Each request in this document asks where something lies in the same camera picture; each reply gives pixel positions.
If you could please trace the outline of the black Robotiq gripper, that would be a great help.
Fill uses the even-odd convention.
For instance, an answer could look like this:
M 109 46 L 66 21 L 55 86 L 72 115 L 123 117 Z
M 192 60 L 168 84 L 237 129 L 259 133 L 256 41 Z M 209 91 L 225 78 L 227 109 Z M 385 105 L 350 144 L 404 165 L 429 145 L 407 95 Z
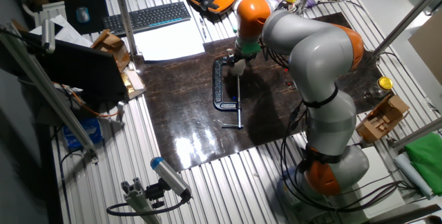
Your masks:
M 250 64 L 256 58 L 255 50 L 238 50 L 228 49 L 228 56 L 226 63 L 228 66 L 234 66 L 236 62 L 245 60 L 247 64 Z

